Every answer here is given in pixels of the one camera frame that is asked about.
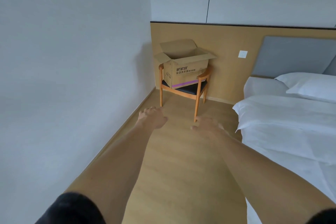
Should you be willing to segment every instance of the upholstered headboard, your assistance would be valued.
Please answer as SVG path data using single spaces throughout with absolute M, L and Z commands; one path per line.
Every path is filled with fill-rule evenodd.
M 291 72 L 336 75 L 336 40 L 265 36 L 252 75 Z

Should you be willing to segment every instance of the wall socket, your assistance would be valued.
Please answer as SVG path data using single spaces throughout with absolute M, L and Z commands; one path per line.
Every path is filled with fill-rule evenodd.
M 247 55 L 247 51 L 239 51 L 238 58 L 243 58 L 245 59 Z

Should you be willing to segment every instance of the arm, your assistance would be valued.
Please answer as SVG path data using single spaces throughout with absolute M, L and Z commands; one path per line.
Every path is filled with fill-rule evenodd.
M 306 180 L 232 138 L 217 121 L 197 117 L 192 129 L 218 149 L 245 197 L 264 224 L 306 223 L 336 205 Z
M 136 125 L 113 143 L 66 190 L 90 198 L 106 223 L 121 223 L 138 179 L 149 137 L 167 121 L 162 108 L 140 112 Z

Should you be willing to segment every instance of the hand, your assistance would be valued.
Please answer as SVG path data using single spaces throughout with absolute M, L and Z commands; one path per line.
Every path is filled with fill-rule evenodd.
M 197 116 L 196 120 L 199 121 L 199 126 L 191 126 L 191 130 L 197 131 L 203 137 L 214 136 L 218 132 L 226 132 L 223 126 L 213 118 Z
M 148 125 L 153 129 L 162 128 L 168 117 L 163 116 L 163 108 L 151 107 L 139 112 L 136 124 Z

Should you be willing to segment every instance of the white duvet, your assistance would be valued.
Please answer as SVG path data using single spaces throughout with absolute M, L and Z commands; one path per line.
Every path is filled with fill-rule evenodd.
M 298 174 L 336 202 L 336 104 L 270 95 L 233 109 L 243 143 Z M 247 201 L 248 224 L 261 223 Z

